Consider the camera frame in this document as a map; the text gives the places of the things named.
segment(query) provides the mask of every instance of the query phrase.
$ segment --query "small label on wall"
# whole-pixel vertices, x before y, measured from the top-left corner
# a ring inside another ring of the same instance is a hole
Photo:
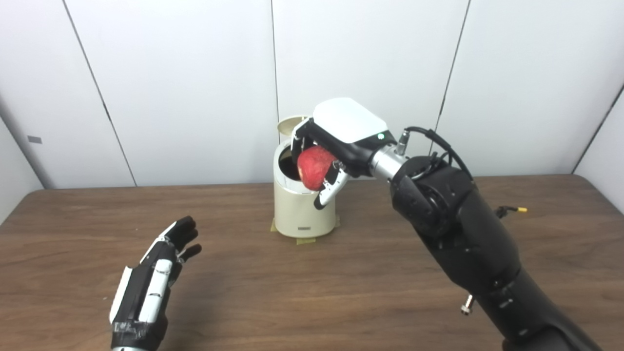
[[[41,142],[41,138],[40,137],[34,137],[34,136],[27,136],[28,137],[28,142],[33,142],[35,144],[43,144]]]

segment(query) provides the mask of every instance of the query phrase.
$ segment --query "metal bolt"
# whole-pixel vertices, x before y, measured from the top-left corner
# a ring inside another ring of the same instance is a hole
[[[462,314],[470,315],[472,313],[472,304],[474,304],[474,298],[469,294],[468,298],[466,298],[466,302],[460,307]]]

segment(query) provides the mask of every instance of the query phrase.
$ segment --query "wooden table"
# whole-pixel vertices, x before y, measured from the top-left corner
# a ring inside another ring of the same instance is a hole
[[[605,350],[624,349],[624,216],[573,175],[477,180],[534,279]],[[204,246],[173,287],[160,350],[500,350],[388,188],[351,182],[314,244],[269,232],[271,184],[42,190],[0,227],[0,349],[108,350],[125,264],[187,214]]]

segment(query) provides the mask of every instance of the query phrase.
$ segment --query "cream trash can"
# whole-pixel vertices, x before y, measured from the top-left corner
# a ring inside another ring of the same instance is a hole
[[[275,228],[287,237],[313,238],[325,235],[336,226],[336,203],[332,200],[322,210],[314,207],[318,191],[303,186],[297,165],[290,153],[290,135],[306,116],[287,118],[278,124],[284,140],[273,156],[273,198]]]

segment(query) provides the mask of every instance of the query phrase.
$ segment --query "white wall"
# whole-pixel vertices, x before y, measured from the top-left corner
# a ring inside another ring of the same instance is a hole
[[[130,167],[62,1],[0,2],[0,114],[48,187],[268,181],[278,119],[338,96],[434,128],[467,0],[67,6]],[[570,172],[624,81],[621,13],[471,2],[437,131],[477,175]]]
[[[438,133],[476,175],[570,173],[624,82],[624,1],[472,1]]]
[[[68,0],[138,185],[271,179],[270,0]]]
[[[386,120],[434,128],[467,0],[273,0],[280,119],[351,97]],[[409,152],[427,153],[424,138]]]
[[[62,1],[0,1],[0,114],[47,187],[134,185]]]
[[[603,123],[575,174],[589,180],[624,213],[624,98],[620,97]]]
[[[0,224],[26,194],[38,189],[39,179],[0,119]]]

